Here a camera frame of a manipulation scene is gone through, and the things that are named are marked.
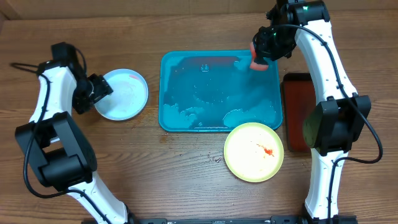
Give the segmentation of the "light blue plate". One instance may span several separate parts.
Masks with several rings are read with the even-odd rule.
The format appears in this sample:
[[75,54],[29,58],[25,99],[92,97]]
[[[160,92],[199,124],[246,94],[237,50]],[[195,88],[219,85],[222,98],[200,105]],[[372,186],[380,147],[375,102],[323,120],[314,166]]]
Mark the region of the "light blue plate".
[[100,115],[113,121],[124,121],[144,109],[149,98],[149,88],[142,75],[121,68],[108,72],[104,79],[113,92],[95,103]]

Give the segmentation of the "yellow plate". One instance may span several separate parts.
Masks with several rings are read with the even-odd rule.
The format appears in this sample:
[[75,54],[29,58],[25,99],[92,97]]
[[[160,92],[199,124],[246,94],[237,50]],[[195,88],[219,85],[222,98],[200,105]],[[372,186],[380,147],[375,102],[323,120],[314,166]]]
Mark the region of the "yellow plate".
[[228,169],[246,182],[263,182],[282,167],[284,147],[277,133],[261,123],[244,123],[234,128],[224,143]]

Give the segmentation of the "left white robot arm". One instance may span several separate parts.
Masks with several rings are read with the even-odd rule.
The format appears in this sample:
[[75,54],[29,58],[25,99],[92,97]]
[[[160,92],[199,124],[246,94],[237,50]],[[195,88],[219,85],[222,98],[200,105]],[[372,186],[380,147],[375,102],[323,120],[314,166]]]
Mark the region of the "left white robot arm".
[[96,223],[133,223],[127,206],[101,180],[95,152],[72,119],[75,74],[48,63],[35,74],[40,82],[37,106],[29,122],[15,131],[28,191],[38,198],[69,195]]

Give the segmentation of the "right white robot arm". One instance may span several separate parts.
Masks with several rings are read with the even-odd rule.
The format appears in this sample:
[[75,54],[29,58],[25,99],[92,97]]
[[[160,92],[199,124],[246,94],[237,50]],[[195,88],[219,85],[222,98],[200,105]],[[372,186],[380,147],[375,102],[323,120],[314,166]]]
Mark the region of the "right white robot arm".
[[[277,1],[266,14],[271,24],[253,37],[253,63],[289,58],[298,47],[315,89],[316,106],[303,122],[303,139],[312,154],[310,189],[298,223],[357,223],[338,213],[337,196],[345,161],[375,164],[383,156],[382,142],[368,121],[371,101],[360,96],[346,76],[333,40],[330,15],[323,1]],[[378,156],[373,160],[348,155],[361,131],[373,135]]]

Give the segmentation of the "red sponge with dark scourer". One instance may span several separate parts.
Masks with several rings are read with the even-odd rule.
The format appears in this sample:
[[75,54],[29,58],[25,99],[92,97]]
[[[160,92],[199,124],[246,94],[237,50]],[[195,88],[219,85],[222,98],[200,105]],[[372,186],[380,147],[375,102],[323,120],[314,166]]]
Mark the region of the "red sponge with dark scourer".
[[257,71],[266,71],[269,68],[268,65],[258,64],[254,61],[254,59],[256,58],[257,55],[255,52],[254,44],[252,42],[250,43],[249,50],[251,52],[251,64],[250,64],[249,68],[252,70],[257,70]]

